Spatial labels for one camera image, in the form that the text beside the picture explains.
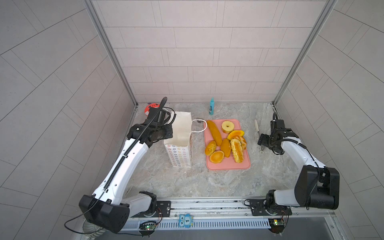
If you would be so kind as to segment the white food tongs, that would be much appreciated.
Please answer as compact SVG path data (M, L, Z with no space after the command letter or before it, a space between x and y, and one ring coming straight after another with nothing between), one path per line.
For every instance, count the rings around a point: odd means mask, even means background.
M258 141L259 141L260 137L261 137L261 133L260 133L260 129L259 129L259 125L258 125L258 121L257 120L255 120L255 129L256 129L256 133L258 134ZM260 147L260 154L263 154L265 146L259 145L259 147Z

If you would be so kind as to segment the white paper bag with print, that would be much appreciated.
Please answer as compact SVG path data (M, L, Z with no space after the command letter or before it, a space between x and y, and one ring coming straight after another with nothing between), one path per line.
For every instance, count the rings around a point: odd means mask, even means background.
M176 119L172 123L173 137L164 140L164 146L174 168L190 168L192 166L192 134L204 132L207 128L205 120L193 120L190 112L175 112ZM193 131L193 122L203 123L203 129Z

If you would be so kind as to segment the lumpy yellow long bread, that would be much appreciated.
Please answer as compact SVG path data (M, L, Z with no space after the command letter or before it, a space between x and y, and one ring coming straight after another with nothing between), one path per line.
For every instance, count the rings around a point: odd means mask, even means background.
M244 160L242 143L237 139L230 140L230 143L235 162L242 163Z

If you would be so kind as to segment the long yellow baguette bread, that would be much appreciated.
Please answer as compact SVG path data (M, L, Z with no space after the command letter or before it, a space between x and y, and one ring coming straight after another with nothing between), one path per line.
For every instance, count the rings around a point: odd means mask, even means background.
M223 139L217 125L211 120L207 121L207 125L213 137L213 140L216 142L217 146L220 147L222 145Z

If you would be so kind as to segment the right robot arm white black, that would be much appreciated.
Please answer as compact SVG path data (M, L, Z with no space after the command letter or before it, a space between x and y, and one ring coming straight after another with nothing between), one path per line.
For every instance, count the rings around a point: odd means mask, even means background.
M289 190L270 190L264 199L246 199L243 204L253 216L288 216L291 207L336 210L339 207L340 174L311 154L292 129L276 113L270 135L262 134L258 145L276 155L288 154L300 170L296 185Z

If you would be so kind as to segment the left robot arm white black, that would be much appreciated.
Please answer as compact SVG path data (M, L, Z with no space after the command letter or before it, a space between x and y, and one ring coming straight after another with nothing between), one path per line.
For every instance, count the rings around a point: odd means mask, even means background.
M128 218L140 213L156 212L155 194L141 191L127 204L122 200L132 174L148 149L154 143L173 136L172 124L177 115L168 111L167 100L164 97L159 107L150 108L149 115L142 124L130 128L123 150L104 181L91 195L81 198L81 216L98 227L97 230L88 232L89 236L102 230L117 234Z

